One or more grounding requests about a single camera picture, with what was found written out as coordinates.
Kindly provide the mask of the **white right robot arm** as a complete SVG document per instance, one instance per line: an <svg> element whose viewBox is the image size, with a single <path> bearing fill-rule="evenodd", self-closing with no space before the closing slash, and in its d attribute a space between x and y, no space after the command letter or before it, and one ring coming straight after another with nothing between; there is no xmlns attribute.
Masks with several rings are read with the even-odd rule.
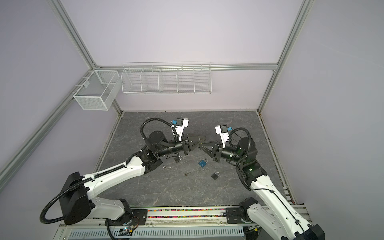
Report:
<svg viewBox="0 0 384 240"><path fill-rule="evenodd" d="M277 190L267 172L257 161L257 148L245 128L229 129L216 126L221 143L207 142L199 148L215 162L225 159L235 167L242 185L256 193L271 210L268 213L254 198L239 204L242 221L254 222L275 240L324 240L325 232L319 225L309 223Z"/></svg>

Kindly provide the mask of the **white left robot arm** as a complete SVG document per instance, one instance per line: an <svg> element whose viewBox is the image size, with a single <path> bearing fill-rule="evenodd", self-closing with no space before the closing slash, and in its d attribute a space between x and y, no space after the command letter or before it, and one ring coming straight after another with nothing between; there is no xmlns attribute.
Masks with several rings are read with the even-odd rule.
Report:
<svg viewBox="0 0 384 240"><path fill-rule="evenodd" d="M154 131L145 135L144 128L150 122L161 122L172 131L172 140L164 133ZM63 221L73 225L85 219L105 219L107 224L130 225L134 212L125 199L109 200L99 195L129 179L148 174L159 167L163 156L183 152L187 155L206 140L204 136L183 135L188 119L178 118L167 122L160 118L145 120L140 134L145 142L143 148L131 154L126 161L108 169L80 175L75 172L67 178L62 190L43 208L39 220L42 224Z"/></svg>

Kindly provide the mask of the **small black padlock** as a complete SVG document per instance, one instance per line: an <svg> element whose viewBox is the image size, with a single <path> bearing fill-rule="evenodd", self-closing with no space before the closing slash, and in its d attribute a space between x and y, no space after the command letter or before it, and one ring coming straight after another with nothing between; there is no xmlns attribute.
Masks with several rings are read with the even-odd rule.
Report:
<svg viewBox="0 0 384 240"><path fill-rule="evenodd" d="M179 154L177 154L176 156L174 156L174 160L176 163L179 163L181 160L182 160L182 156L180 156Z"/></svg>

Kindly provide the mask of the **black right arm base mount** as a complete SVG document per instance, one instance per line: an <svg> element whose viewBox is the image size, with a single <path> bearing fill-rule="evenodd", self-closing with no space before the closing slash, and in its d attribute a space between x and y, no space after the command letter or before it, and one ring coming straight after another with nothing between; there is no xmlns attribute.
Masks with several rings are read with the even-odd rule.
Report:
<svg viewBox="0 0 384 240"><path fill-rule="evenodd" d="M247 211L243 207L226 208L224 216L228 224L251 223Z"/></svg>

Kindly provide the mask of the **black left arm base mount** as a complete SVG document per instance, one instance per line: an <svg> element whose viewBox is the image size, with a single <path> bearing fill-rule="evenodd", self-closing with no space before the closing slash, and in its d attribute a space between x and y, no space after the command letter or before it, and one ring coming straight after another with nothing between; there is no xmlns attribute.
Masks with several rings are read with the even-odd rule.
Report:
<svg viewBox="0 0 384 240"><path fill-rule="evenodd" d="M146 224L148 216L147 209L133 209L130 213L124 213L119 218L120 225L134 225L134 226L143 226Z"/></svg>

